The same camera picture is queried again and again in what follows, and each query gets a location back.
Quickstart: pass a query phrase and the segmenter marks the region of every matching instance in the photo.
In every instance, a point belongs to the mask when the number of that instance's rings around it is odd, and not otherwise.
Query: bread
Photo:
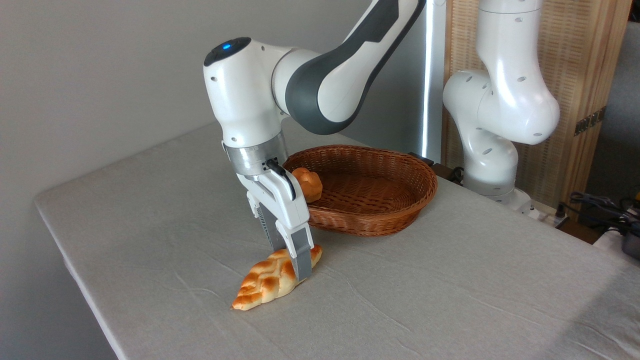
[[[315,266],[322,256],[322,247],[311,249],[311,267]],[[299,284],[293,270],[289,251],[282,249],[269,255],[249,270],[240,285],[240,291],[232,309],[249,310],[290,293]]]
[[[298,180],[306,202],[314,202],[320,199],[322,196],[322,182],[320,182],[320,177],[317,173],[299,167],[293,170],[291,174]]]

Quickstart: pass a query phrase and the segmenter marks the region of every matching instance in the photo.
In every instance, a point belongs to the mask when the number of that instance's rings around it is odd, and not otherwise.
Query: wooden panel
[[[556,131],[539,145],[516,144],[520,161],[516,186],[555,206],[584,190],[600,126],[574,136],[576,123],[606,105],[631,0],[546,0],[538,57],[543,78],[560,105]],[[463,69],[483,69],[476,54],[478,0],[448,2],[445,78]],[[443,116],[443,163],[463,165],[460,136]]]

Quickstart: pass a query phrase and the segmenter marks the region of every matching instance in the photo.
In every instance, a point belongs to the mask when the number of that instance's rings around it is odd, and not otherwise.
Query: brown wicker basket
[[[438,188],[435,173],[421,160],[370,147],[314,147],[293,154],[283,166],[305,167],[322,181],[322,197],[308,204],[309,225],[357,236],[403,230]]]

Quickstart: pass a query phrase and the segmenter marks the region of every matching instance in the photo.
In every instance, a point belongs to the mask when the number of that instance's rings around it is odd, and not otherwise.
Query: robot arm
[[[274,250],[289,250],[299,281],[311,273],[314,245],[300,186],[280,166],[287,159],[281,121],[290,115],[321,135],[348,126],[425,2],[373,0],[347,39],[326,54],[243,37],[220,44],[205,59],[225,151],[254,216]]]
[[[538,65],[542,0],[480,0],[476,49],[487,71],[455,73],[444,88],[465,154],[464,186],[528,214],[531,199],[515,189],[518,153],[559,120],[559,106]]]

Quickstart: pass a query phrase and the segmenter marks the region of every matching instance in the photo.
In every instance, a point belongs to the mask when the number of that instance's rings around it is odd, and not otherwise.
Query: braided bread
[[[322,256],[322,247],[311,249],[311,267],[315,266]],[[249,270],[240,285],[237,298],[232,309],[249,310],[290,293],[299,284],[293,270],[289,252],[282,249],[269,255]]]

